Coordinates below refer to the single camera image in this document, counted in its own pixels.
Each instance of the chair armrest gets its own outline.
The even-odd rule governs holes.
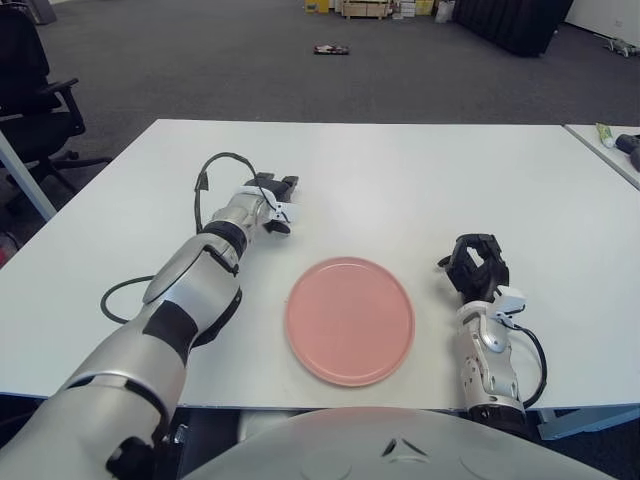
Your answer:
[[[37,95],[55,95],[56,93],[60,93],[64,103],[67,105],[69,109],[69,113],[73,116],[76,123],[76,130],[78,133],[84,132],[84,120],[82,118],[82,114],[78,109],[78,105],[76,104],[73,95],[71,94],[71,87],[78,83],[77,78],[72,78],[71,80],[67,80],[66,82],[54,82],[48,85],[45,85],[41,89],[37,91]]]
[[[53,82],[44,87],[37,90],[37,95],[51,95],[52,93],[62,92],[63,90],[68,90],[72,85],[78,83],[77,78],[72,78],[71,80],[67,80],[66,82]]]

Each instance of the cardboard box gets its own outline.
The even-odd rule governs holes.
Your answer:
[[[416,15],[432,15],[433,3],[433,0],[417,0]]]
[[[307,13],[329,13],[329,0],[304,0]]]

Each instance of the office chair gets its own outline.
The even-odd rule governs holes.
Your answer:
[[[109,163],[111,158],[78,160],[71,150],[56,157],[70,137],[85,132],[80,110],[71,94],[76,78],[48,83],[49,63],[36,27],[27,16],[6,5],[0,5],[0,130],[23,163],[35,162],[29,172],[38,183],[51,175],[72,193],[78,189],[60,170]],[[57,111],[62,106],[67,111]],[[7,180],[16,186],[15,180]],[[24,194],[11,200],[11,211]]]

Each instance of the gray carpet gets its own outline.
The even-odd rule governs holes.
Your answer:
[[[87,133],[69,146],[84,157],[117,155],[160,117],[640,125],[640,59],[567,25],[531,59],[429,17],[347,21],[306,15],[301,0],[73,0],[55,10],[58,22],[39,32],[51,80],[80,79]],[[323,43],[352,54],[312,55]],[[82,186],[99,169],[68,176]],[[70,198],[54,180],[43,188],[58,207]],[[0,203],[13,193],[0,181]],[[28,204],[0,212],[23,240],[41,225]],[[638,425],[547,445],[637,480]]]

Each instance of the wooden crate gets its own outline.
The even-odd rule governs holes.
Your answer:
[[[351,17],[378,17],[382,19],[389,14],[389,0],[344,0],[342,4],[342,16]]]

